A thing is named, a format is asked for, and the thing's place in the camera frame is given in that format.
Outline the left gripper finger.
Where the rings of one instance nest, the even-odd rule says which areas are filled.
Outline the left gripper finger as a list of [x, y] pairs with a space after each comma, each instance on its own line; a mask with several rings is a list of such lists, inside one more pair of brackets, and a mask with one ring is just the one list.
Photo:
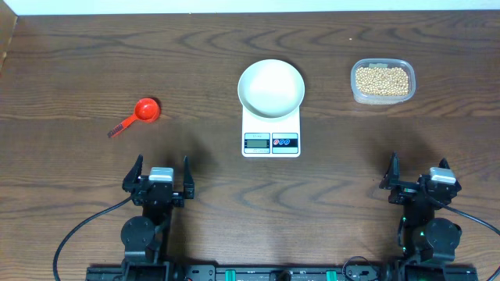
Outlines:
[[129, 173], [124, 177], [122, 188], [126, 192], [134, 192], [141, 185], [143, 159], [143, 155], [139, 155]]
[[184, 179], [183, 179], [183, 189], [185, 199], [195, 198], [195, 182], [191, 175], [191, 169], [189, 165], [188, 157], [184, 157]]

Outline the red plastic measuring scoop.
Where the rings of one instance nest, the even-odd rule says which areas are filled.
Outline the red plastic measuring scoop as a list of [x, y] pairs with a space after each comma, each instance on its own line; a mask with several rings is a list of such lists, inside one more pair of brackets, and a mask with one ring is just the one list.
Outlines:
[[153, 123], [159, 118], [160, 113], [161, 108], [156, 100], [152, 98], [142, 98], [134, 106], [133, 113], [113, 129], [111, 129], [107, 133], [107, 137], [111, 138], [117, 136], [135, 121], [141, 121], [143, 123]]

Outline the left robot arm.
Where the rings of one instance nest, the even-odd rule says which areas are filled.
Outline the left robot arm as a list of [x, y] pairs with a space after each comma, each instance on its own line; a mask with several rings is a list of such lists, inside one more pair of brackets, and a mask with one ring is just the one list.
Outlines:
[[155, 167], [143, 176], [142, 163], [143, 156], [139, 155], [122, 184], [134, 205], [142, 208], [142, 214], [129, 219], [121, 230], [124, 279], [183, 280], [185, 269], [166, 259], [166, 244], [173, 210], [195, 197], [188, 158], [184, 158], [182, 191], [174, 190], [173, 169]]

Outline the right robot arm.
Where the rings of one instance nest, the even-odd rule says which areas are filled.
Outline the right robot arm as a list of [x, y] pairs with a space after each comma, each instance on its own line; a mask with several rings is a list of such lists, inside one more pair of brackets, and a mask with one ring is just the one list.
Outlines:
[[384, 266], [382, 280], [445, 280], [445, 266], [455, 259], [462, 236], [460, 226], [435, 216], [461, 191], [448, 162], [443, 158], [417, 181], [403, 181], [394, 152], [379, 188], [391, 192], [389, 203], [403, 207], [398, 227], [402, 256]]

